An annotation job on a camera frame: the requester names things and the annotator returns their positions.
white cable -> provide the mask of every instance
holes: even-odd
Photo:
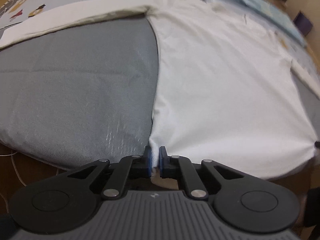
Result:
[[[0,196],[3,198],[4,202],[5,202],[5,208],[7,210],[7,213],[9,213],[9,204],[7,199],[0,193]]]
[[[0,155],[0,157],[12,156],[12,155],[15,155],[16,153],[17,153],[17,152],[12,153],[12,150],[11,150],[11,154]]]
[[[13,155],[11,155],[11,162],[12,162],[13,168],[14,168],[16,174],[17,174],[18,179],[20,180],[20,182],[21,182],[24,186],[26,186],[26,184],[23,182],[23,180],[21,179],[21,177],[20,177],[20,175],[19,175],[19,172],[18,172],[18,170],[17,170],[16,164],[14,163]]]

light blue fabric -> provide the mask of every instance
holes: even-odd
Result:
[[[302,47],[306,47],[304,37],[295,27],[288,15],[281,12],[275,6],[263,1],[263,0],[232,0],[235,3],[246,6],[254,10],[259,15],[268,19],[282,31],[284,31],[289,37],[297,41]]]

purple object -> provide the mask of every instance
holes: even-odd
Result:
[[[311,31],[313,27],[313,24],[308,20],[307,17],[303,15],[301,11],[298,13],[293,22],[304,36],[307,36],[307,34]]]

gray cushion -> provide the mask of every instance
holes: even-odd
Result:
[[[304,106],[305,112],[309,117],[318,138],[320,138],[320,100],[300,81],[299,78],[292,75],[292,79],[298,88],[300,100]]]
[[[156,39],[143,16],[8,47],[0,51],[0,141],[65,169],[142,154],[157,75]]]

white cloth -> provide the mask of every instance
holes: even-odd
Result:
[[[70,26],[146,13],[158,42],[150,145],[200,163],[213,159],[261,178],[315,154],[316,133],[290,68],[308,75],[261,25],[200,0],[91,0],[7,29],[0,48]],[[308,83],[315,93],[320,88]]]

